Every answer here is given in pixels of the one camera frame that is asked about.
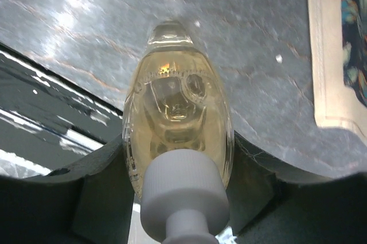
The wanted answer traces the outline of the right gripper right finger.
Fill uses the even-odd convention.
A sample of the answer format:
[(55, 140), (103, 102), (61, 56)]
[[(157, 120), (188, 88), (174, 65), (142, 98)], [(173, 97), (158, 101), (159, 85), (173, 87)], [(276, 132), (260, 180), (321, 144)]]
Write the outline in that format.
[(298, 171), (239, 134), (227, 189), (236, 243), (365, 243), (366, 174)]

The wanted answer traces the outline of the cream canvas tote bag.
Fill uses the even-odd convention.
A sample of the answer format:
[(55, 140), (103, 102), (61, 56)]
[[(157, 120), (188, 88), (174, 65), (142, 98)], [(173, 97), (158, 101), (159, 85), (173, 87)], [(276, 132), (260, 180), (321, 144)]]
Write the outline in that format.
[(319, 127), (342, 128), (366, 142), (366, 107), (344, 84), (341, 0), (307, 0), (314, 91)]

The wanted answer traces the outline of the amber liquid clear bottle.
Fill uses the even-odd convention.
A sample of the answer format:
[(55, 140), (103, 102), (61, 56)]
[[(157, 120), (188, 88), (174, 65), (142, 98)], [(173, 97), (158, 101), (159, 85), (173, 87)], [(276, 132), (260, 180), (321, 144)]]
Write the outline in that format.
[(160, 243), (216, 243), (229, 221), (234, 131), (218, 73), (178, 21), (147, 40), (122, 137), (144, 231)]

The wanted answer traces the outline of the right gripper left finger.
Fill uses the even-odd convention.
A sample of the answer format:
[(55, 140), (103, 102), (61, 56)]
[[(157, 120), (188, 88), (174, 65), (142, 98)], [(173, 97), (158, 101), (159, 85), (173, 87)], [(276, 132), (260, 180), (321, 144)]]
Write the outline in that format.
[(1, 177), (2, 243), (127, 243), (134, 191), (121, 136), (45, 176)]

